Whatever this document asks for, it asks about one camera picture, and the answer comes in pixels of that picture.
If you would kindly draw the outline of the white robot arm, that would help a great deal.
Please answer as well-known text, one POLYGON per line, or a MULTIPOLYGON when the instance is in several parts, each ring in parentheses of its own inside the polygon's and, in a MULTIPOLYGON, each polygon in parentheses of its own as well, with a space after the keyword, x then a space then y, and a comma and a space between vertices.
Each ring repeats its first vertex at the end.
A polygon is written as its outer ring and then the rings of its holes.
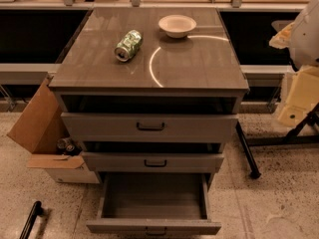
POLYGON ((311 0, 295 20, 269 41, 276 49, 287 48, 296 73, 289 76, 277 121, 297 126, 319 103, 319 0, 311 0))

